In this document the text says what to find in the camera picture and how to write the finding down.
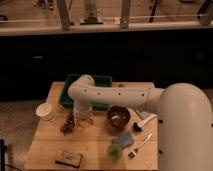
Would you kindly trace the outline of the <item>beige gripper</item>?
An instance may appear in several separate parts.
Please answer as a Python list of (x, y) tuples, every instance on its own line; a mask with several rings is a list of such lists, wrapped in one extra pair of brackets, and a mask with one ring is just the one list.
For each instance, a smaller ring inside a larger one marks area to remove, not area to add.
[(79, 114), (75, 114), (75, 123), (76, 123), (76, 126), (77, 126), (78, 128), (80, 128), (80, 127), (78, 126), (78, 121), (79, 121), (79, 120), (82, 120), (82, 119), (89, 120), (89, 121), (90, 121), (90, 126), (93, 124), (93, 119), (92, 119), (91, 116), (81, 116), (81, 115), (79, 115)]

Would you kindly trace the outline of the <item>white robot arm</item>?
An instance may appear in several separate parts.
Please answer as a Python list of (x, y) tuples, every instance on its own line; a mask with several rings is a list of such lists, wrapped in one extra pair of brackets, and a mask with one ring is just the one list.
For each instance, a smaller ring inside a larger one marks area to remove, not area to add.
[(88, 117), (93, 102), (156, 114), (158, 171), (213, 171), (213, 107), (197, 86), (98, 87), (92, 76), (82, 75), (68, 96), (77, 118)]

